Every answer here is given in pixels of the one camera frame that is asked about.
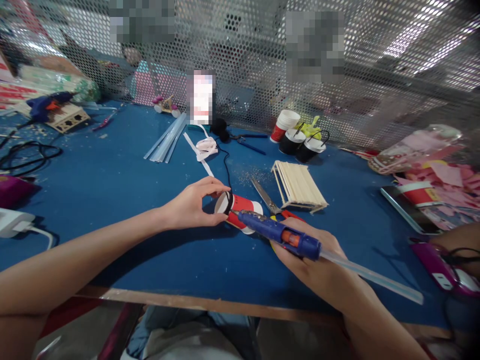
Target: metal mesh wall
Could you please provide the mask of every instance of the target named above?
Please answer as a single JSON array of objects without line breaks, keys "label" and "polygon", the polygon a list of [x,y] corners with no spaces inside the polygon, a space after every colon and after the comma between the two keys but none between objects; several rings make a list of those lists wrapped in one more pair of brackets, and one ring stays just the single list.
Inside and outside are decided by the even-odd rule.
[{"label": "metal mesh wall", "polygon": [[[267,131],[289,108],[322,115],[334,141],[384,149],[443,123],[469,137],[463,161],[480,153],[480,16],[465,1],[176,0],[171,43],[111,42],[105,0],[30,0],[35,20],[26,3],[0,1],[6,52],[34,64],[60,52],[112,99],[173,94],[184,110],[186,71],[211,69],[217,114],[236,126]],[[343,82],[287,82],[287,11],[344,13]]]}]

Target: blue table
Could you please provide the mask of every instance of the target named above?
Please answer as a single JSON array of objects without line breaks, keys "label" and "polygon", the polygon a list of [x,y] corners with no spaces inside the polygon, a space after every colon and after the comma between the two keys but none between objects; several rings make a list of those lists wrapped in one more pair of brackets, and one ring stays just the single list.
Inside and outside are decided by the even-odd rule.
[{"label": "blue table", "polygon": [[[110,101],[107,105],[119,103]],[[183,137],[169,164],[143,159],[173,121],[170,115],[130,104],[107,127],[92,132],[95,127],[92,123],[100,123],[107,114],[91,111],[90,126],[66,136],[56,137],[50,128],[46,129],[46,135],[31,129],[19,134],[23,140],[39,139],[44,143],[56,137],[53,144],[64,150],[48,167],[36,172],[42,189],[21,209],[42,218],[43,228],[56,233],[60,243],[161,206],[207,175]],[[12,125],[25,120],[11,117],[6,121]],[[5,126],[0,132],[7,132]],[[232,132],[245,131],[232,129]],[[194,143],[204,137],[197,131],[188,133]],[[21,140],[12,140],[8,145],[18,141]],[[250,182],[250,176],[254,176],[280,205],[271,168],[275,160],[295,163],[295,159],[279,152],[278,146],[268,139],[247,141],[265,150],[267,155],[236,141],[221,145],[230,152],[227,164],[234,193],[262,203]],[[223,158],[223,153],[209,157],[208,164],[226,184]],[[389,185],[392,178],[375,174],[365,160],[334,146],[327,147],[309,165],[309,171],[329,206],[314,215],[295,213],[309,224],[334,234],[353,262],[423,292],[425,303],[420,306],[372,285],[399,321],[446,328],[441,309],[444,294],[407,244],[407,238],[415,233],[380,194],[379,188]],[[208,201],[205,205],[213,207]],[[22,239],[2,239],[1,270],[42,252],[45,246],[45,238],[33,233]],[[235,312],[242,311],[235,304],[241,303],[247,306],[245,312],[265,316],[269,311],[273,314],[290,310],[300,310],[298,314],[336,315],[333,308],[281,264],[266,241],[244,235],[228,224],[169,231],[148,239],[115,261],[91,284],[116,289],[105,295],[111,299],[190,307],[196,306],[196,301],[201,307],[222,303],[234,307]],[[95,292],[92,289],[87,295]],[[465,306],[457,306],[455,311],[455,317],[461,318],[467,310]],[[295,317],[294,311],[288,314],[289,319],[302,318]]]}]

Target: smartphone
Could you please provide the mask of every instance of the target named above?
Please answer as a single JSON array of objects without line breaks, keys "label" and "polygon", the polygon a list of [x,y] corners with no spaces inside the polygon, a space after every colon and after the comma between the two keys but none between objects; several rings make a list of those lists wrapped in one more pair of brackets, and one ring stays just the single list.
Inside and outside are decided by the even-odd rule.
[{"label": "smartphone", "polygon": [[424,235],[438,235],[442,233],[442,230],[415,207],[396,186],[383,186],[380,188],[380,192],[417,233]]}]

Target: popsicle stick structure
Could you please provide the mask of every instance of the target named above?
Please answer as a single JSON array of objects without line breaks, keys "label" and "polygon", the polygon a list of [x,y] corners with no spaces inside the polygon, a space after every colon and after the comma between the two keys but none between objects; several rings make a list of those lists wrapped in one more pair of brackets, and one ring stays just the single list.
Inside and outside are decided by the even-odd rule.
[{"label": "popsicle stick structure", "polygon": [[311,209],[310,214],[329,204],[310,175],[307,165],[275,161],[271,171],[280,191],[282,209],[287,206]]}]

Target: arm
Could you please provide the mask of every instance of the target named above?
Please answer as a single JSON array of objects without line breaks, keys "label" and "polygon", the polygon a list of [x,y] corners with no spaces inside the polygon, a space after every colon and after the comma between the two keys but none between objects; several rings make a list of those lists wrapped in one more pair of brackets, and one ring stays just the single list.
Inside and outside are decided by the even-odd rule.
[{"label": "arm", "polygon": [[[284,221],[320,240],[322,246],[346,258],[337,239],[295,218]],[[373,289],[358,275],[328,260],[299,259],[276,242],[278,258],[314,293],[343,314],[351,342],[361,359],[427,360],[408,331],[383,306]]]},{"label": "arm", "polygon": [[0,333],[14,331],[8,340],[0,337],[0,354],[7,353],[10,359],[30,357],[48,313],[143,240],[166,230],[215,226],[226,220],[225,214],[204,213],[202,198],[229,189],[206,177],[160,208],[80,236],[1,272]]}]

